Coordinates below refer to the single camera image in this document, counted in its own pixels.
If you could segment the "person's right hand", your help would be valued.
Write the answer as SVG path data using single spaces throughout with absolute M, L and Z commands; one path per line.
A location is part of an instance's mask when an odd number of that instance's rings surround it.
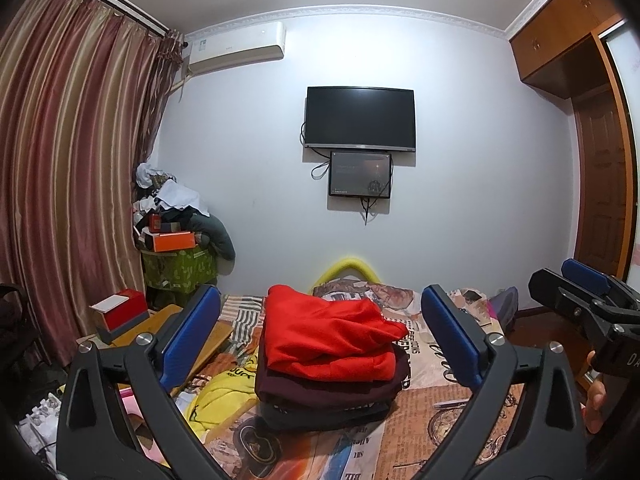
M 590 434 L 597 434 L 603 426 L 603 416 L 601 410 L 606 401 L 606 389 L 603 382 L 603 375 L 591 383 L 587 390 L 587 402 L 582 408 L 582 418 L 585 427 Z

